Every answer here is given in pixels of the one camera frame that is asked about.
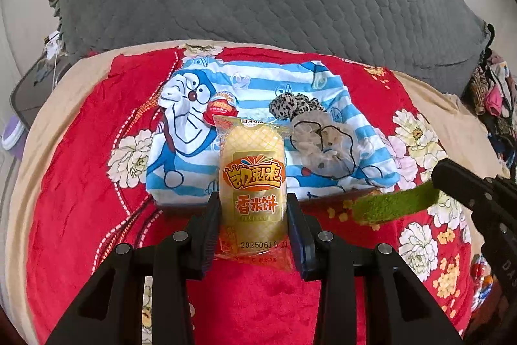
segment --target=lavender container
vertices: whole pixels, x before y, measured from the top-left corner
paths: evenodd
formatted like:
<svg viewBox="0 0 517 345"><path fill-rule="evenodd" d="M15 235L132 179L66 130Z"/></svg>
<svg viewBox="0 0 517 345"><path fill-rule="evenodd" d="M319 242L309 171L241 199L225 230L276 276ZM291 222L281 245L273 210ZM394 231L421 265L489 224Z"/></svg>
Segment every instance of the lavender container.
<svg viewBox="0 0 517 345"><path fill-rule="evenodd" d="M12 116L2 135L2 148L21 160L26 140L27 131L21 121L16 116Z"/></svg>

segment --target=metal screw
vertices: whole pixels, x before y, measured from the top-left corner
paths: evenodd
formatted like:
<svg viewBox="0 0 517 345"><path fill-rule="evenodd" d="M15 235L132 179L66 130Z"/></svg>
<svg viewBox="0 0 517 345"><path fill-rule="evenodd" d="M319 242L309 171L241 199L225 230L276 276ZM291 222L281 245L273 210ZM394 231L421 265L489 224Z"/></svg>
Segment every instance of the metal screw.
<svg viewBox="0 0 517 345"><path fill-rule="evenodd" d="M318 238L323 242L329 242L334 238L334 234L330 231L320 231Z"/></svg>
<svg viewBox="0 0 517 345"><path fill-rule="evenodd" d="M115 253L117 254L126 254L129 250L131 250L131 246L126 243L119 244L115 247Z"/></svg>
<svg viewBox="0 0 517 345"><path fill-rule="evenodd" d="M174 238L177 242L182 242L183 240L189 238L189 233L187 233L186 231L176 231L172 235L172 238Z"/></svg>
<svg viewBox="0 0 517 345"><path fill-rule="evenodd" d="M382 254L390 254L393 251L393 248L386 243L381 243L377 246L377 249L379 249L379 252Z"/></svg>

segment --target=snack package label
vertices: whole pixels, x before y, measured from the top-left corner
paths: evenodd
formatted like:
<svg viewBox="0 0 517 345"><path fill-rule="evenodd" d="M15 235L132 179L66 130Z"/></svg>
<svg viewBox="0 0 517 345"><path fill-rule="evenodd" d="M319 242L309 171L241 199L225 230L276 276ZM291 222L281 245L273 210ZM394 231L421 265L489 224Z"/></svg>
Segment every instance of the snack package label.
<svg viewBox="0 0 517 345"><path fill-rule="evenodd" d="M221 136L221 257L291 270L284 136L288 128L215 116Z"/></svg>
<svg viewBox="0 0 517 345"><path fill-rule="evenodd" d="M233 191L235 221L280 221L283 217L280 187L284 163L275 151L235 152L223 170L223 180Z"/></svg>

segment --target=green fuzzy object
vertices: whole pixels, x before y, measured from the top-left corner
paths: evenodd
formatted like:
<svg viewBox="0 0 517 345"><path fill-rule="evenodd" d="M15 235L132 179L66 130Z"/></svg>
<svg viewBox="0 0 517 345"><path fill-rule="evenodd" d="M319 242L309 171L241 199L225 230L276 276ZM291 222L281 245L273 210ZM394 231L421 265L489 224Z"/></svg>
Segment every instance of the green fuzzy object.
<svg viewBox="0 0 517 345"><path fill-rule="evenodd" d="M352 205L352 217L359 224L382 224L426 210L439 195L429 180L403 192L363 196Z"/></svg>

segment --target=beige blanket edge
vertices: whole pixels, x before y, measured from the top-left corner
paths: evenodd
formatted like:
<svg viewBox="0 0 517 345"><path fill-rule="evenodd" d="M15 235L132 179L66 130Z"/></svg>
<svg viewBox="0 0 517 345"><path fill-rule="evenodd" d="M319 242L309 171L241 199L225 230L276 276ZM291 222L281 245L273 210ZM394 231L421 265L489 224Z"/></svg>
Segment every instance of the beige blanket edge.
<svg viewBox="0 0 517 345"><path fill-rule="evenodd" d="M167 49L185 42L197 45L256 46L281 50L276 47L211 42L203 40L172 41L112 50L82 59L69 70L50 98L41 108L30 130L25 145L20 171L11 197L6 241L6 282L11 308L11 321L28 345L38 343L26 295L26 260L28 236L33 210L41 191L41 181L63 134L79 112L87 95L103 80L114 57L137 55ZM480 177L494 177L501 166L487 139L484 126L456 100L437 92L429 85L395 72L408 92L415 107L430 121L445 151L459 164ZM479 251L483 239L470 221L472 250Z"/></svg>

